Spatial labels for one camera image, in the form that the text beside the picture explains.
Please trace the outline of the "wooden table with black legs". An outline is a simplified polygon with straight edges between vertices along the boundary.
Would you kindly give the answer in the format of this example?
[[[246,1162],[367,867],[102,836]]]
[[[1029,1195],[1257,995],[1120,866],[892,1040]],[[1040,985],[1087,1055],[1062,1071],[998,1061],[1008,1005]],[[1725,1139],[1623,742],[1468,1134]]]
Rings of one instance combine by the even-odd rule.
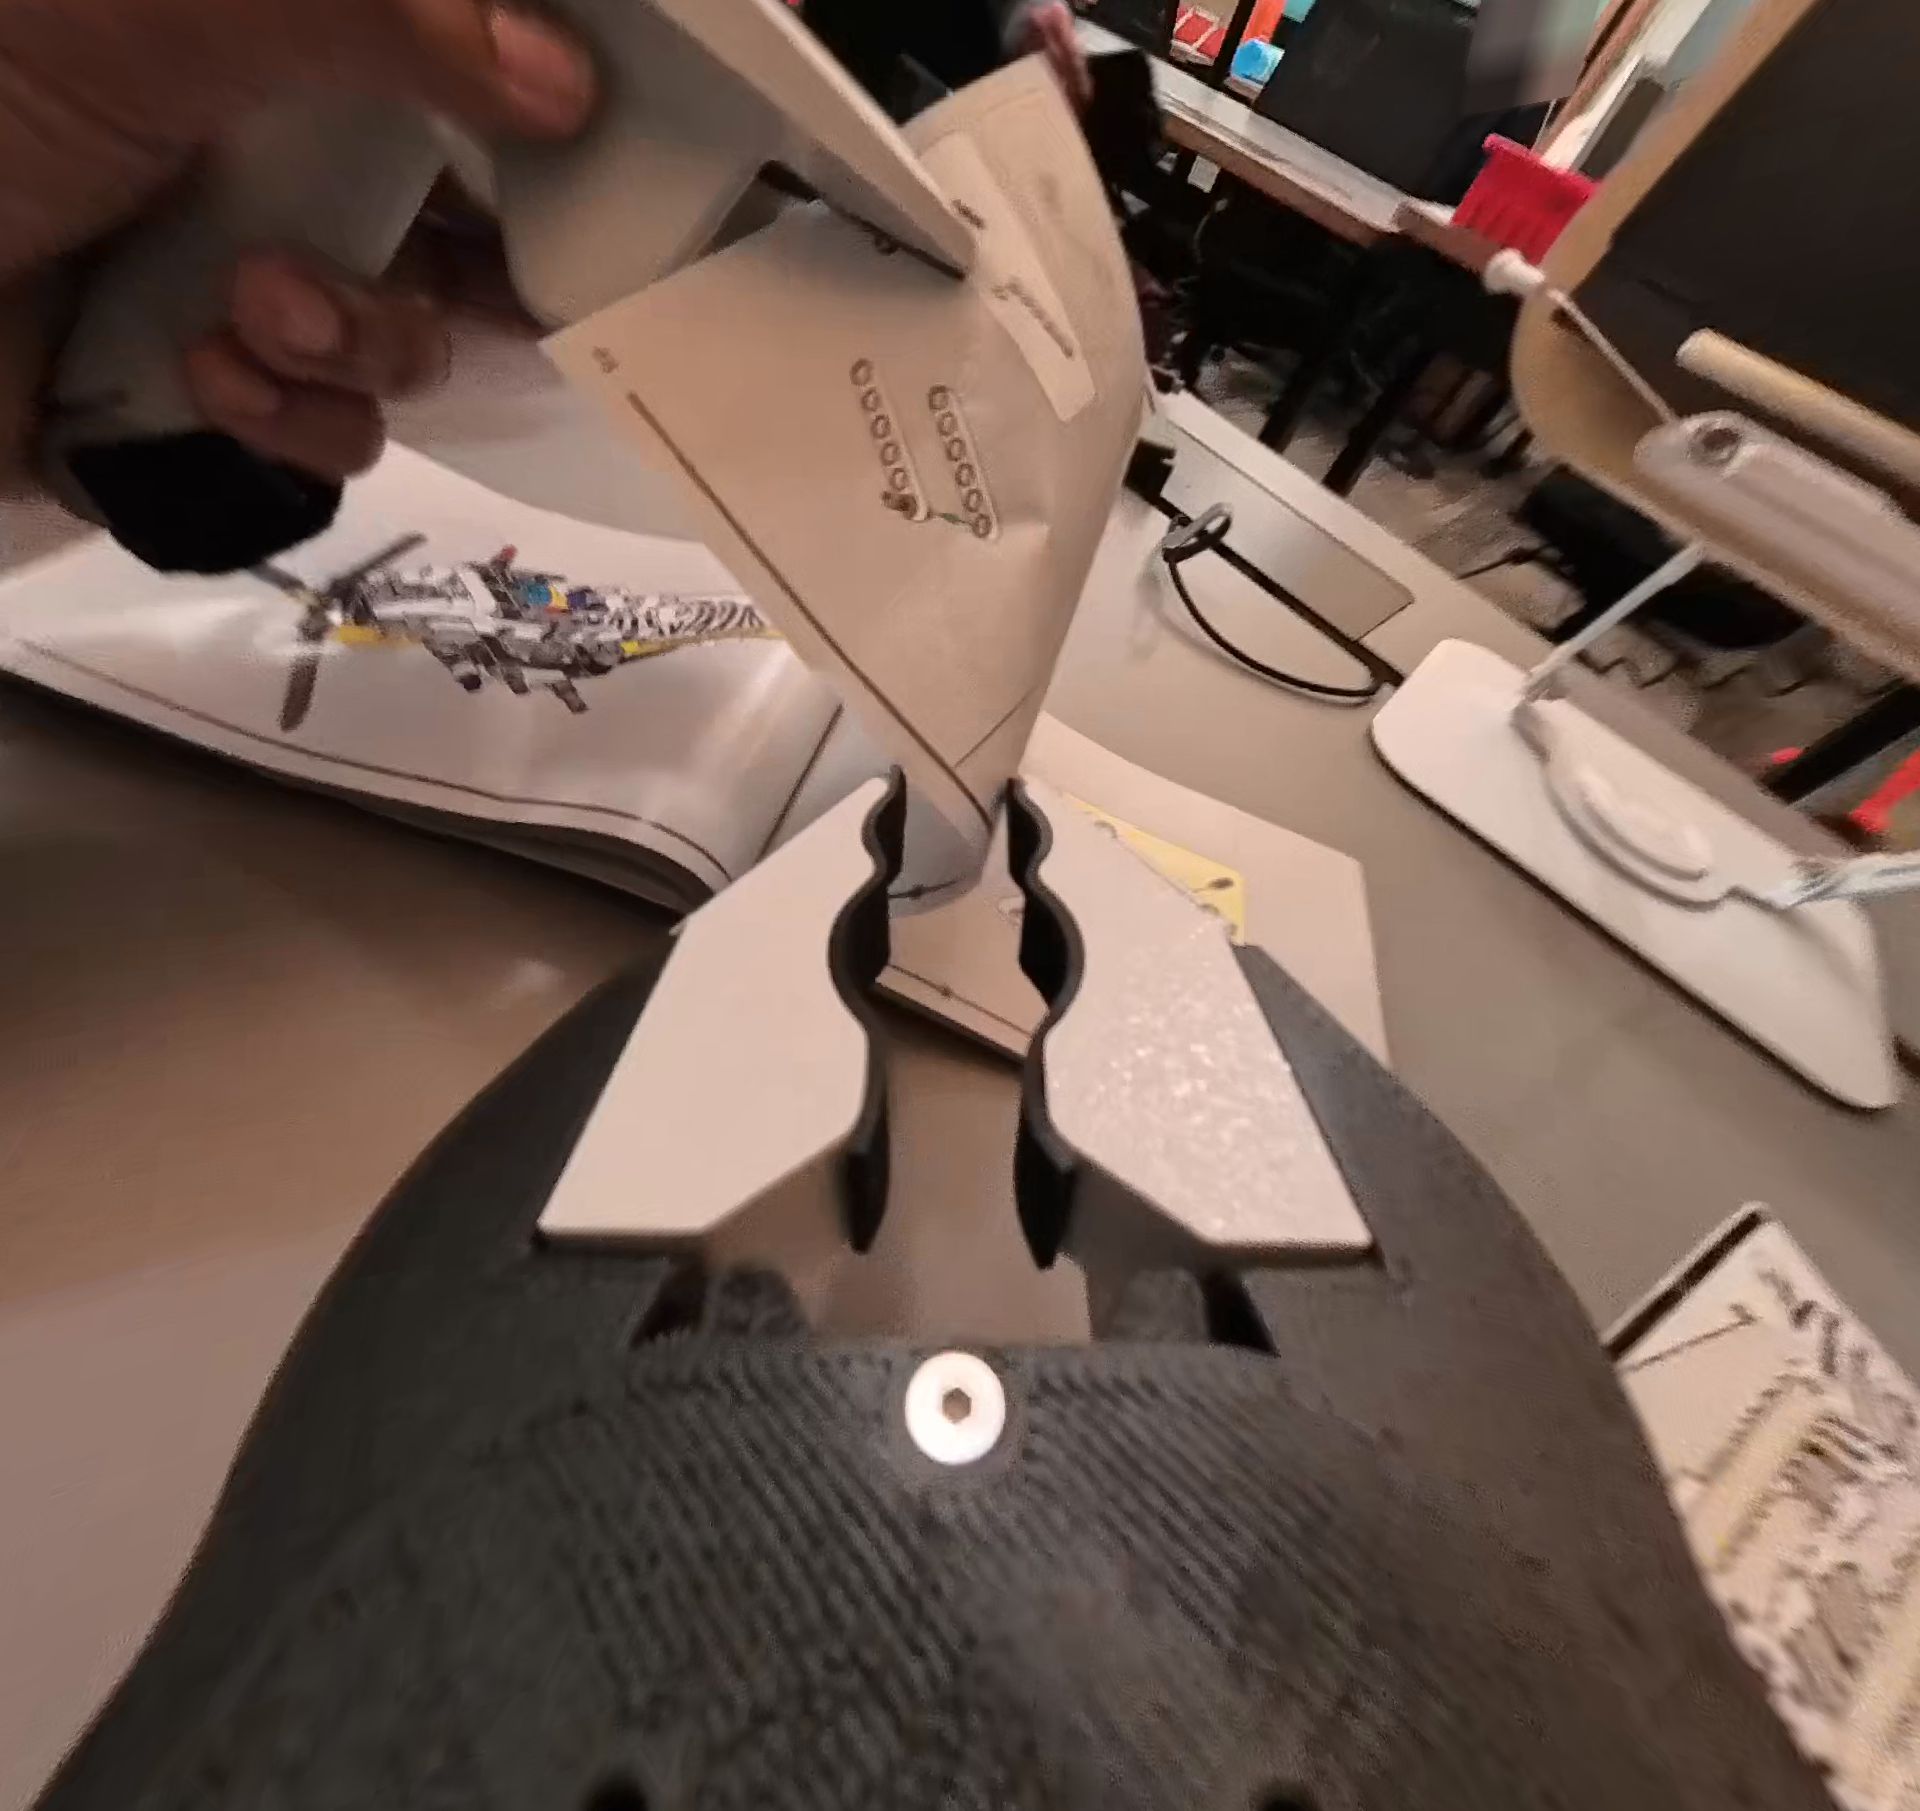
[[[1081,34],[1092,151],[1167,389],[1228,351],[1290,356],[1259,432],[1284,453],[1335,376],[1380,348],[1380,389],[1323,476],[1348,498],[1438,364],[1504,381],[1515,305],[1483,289],[1478,236],[1111,33]]]

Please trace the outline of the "person's left hand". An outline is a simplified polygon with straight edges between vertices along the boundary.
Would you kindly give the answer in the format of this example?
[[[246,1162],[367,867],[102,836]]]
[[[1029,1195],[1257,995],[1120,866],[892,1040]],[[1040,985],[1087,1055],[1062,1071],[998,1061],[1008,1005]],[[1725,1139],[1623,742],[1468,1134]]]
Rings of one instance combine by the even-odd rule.
[[[563,142],[594,92],[586,49],[523,0],[5,0],[5,498],[42,492],[43,392],[84,251],[242,119],[367,94]],[[208,428],[345,480],[382,457],[385,408],[447,366],[431,295],[270,251],[239,266],[183,381]]]

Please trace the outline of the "white tablet stand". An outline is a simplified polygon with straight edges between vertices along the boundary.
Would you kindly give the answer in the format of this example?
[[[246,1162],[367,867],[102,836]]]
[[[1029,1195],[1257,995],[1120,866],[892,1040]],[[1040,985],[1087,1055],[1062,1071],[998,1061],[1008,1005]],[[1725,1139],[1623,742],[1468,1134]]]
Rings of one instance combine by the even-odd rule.
[[[1371,724],[1380,761],[1789,1075],[1852,1110],[1899,1098],[1866,900],[1914,894],[1916,852],[1812,856],[1599,721],[1564,691],[1579,654],[1720,561],[1916,671],[1916,435],[1719,333],[1677,364],[1745,408],[1677,412],[1591,336],[1652,424],[1631,476],[1677,505],[1677,554],[1522,671],[1438,644]]]

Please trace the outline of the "wood-framed tablet screen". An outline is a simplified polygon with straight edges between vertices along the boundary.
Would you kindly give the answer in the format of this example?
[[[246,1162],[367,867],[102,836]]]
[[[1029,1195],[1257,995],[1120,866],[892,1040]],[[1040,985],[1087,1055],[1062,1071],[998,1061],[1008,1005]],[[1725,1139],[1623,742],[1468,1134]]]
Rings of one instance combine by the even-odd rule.
[[[1916,681],[1916,0],[1759,0],[1523,298],[1539,446]]]

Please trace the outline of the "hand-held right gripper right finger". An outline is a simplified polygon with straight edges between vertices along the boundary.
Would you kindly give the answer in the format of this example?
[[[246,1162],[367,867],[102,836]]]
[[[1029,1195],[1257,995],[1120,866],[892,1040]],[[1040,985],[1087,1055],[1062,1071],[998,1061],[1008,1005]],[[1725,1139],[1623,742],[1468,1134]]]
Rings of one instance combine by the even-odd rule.
[[[1257,993],[1261,950],[1043,782],[1006,794],[1022,972],[1014,1209],[1092,1317],[1147,1274],[1366,1265],[1374,1232]]]

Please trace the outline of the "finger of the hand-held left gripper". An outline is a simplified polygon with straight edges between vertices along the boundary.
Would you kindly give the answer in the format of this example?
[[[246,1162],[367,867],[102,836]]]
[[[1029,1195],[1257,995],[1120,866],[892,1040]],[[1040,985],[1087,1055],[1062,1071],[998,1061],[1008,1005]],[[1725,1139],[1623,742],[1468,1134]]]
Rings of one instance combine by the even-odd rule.
[[[763,190],[798,193],[950,279],[974,238],[892,119],[780,0],[534,0],[586,48],[563,145],[494,157],[507,262],[547,327],[674,276]]]

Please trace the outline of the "zebra striped sticker sheet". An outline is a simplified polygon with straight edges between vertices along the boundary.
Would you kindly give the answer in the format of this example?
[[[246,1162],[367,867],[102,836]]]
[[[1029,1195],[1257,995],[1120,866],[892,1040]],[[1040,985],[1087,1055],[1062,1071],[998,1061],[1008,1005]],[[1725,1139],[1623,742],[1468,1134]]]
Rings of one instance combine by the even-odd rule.
[[[1740,1655],[1841,1807],[1916,1807],[1916,1386],[1763,1206],[1604,1339]]]

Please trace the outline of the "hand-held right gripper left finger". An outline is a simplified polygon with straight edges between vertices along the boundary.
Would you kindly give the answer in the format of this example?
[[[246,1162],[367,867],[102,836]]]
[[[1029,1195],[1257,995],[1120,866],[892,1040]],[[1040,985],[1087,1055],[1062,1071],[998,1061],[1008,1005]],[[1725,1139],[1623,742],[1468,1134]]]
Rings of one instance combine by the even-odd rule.
[[[831,1295],[890,1195],[874,986],[903,843],[892,767],[681,924],[545,1202],[547,1247]]]

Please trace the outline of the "white lego instruction booklet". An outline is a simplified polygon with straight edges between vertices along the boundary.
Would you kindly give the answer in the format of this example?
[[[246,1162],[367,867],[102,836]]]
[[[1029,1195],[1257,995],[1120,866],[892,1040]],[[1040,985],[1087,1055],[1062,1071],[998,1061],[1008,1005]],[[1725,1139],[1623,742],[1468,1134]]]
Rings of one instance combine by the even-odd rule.
[[[965,416],[928,379],[934,488],[870,353],[843,353],[865,453],[852,505],[897,555],[988,555],[991,488]],[[108,535],[5,579],[5,686],[450,839],[586,877],[674,917],[878,771],[833,681],[707,554],[571,521],[390,450],[345,519],[257,575],[152,575]],[[1366,880],[1351,859],[1222,810],[1040,720],[1029,771],[1233,940],[1264,944],[1386,1058]],[[909,810],[882,989],[1017,1058],[1043,1004],[1017,963],[1022,891],[997,828],[978,894],[934,895],[941,811]]]

